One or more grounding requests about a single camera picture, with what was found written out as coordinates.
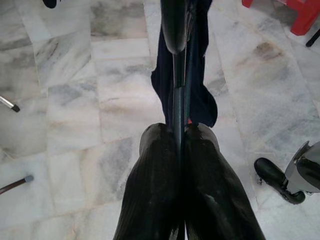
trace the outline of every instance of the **dark blue fabric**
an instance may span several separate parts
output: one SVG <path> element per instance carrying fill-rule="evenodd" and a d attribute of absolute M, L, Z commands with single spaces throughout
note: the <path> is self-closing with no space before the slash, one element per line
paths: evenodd
<path fill-rule="evenodd" d="M 208 10 L 212 0 L 198 0 L 196 6 L 196 23 L 192 58 L 192 78 L 190 92 L 190 119 L 193 123 L 202 123 L 213 127 L 218 116 L 217 104 L 214 97 L 204 86 L 205 52 L 209 43 Z M 173 56 L 166 46 L 164 33 L 161 28 L 158 45 L 156 69 L 151 74 L 154 90 L 162 103 L 165 123 L 173 125 Z"/>

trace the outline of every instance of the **red object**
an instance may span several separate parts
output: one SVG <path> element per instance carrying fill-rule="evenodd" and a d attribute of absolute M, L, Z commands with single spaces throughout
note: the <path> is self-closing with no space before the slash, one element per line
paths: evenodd
<path fill-rule="evenodd" d="M 242 5 L 250 8 L 253 1 L 242 0 Z M 305 35 L 320 14 L 320 0 L 286 0 L 285 4 L 298 12 L 291 32 L 298 36 Z"/>

